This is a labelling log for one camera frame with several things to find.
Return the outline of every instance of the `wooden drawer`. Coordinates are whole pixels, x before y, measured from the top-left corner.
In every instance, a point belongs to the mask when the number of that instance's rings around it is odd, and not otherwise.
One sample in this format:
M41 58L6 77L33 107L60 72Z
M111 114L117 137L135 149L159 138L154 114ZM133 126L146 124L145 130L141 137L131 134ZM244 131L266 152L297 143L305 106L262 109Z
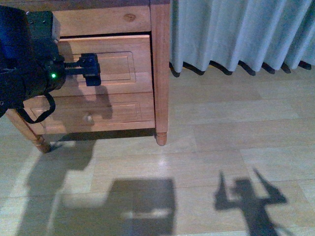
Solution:
M153 91L148 35L63 39L58 47L67 62L77 61L81 53L97 53L106 89L87 87L83 76L75 75L53 96Z
M61 24L61 36L151 30L149 0L9 0L0 3L24 11L53 11Z
M89 95L55 98L56 110L40 124L37 134L154 128L152 93ZM25 102L32 119L49 108L44 98Z

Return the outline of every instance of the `black device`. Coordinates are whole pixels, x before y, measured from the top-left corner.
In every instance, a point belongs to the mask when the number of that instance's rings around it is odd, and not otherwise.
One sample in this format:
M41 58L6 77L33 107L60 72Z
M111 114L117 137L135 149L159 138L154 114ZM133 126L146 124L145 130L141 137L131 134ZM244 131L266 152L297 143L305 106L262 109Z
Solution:
M100 85L96 54L64 62L57 47L59 28L50 11L25 12L0 5L0 117L7 109L16 109L27 122L42 122L56 106L49 92L60 89L67 75L82 74L87 86ZM39 95L48 99L50 109L33 121L23 101Z

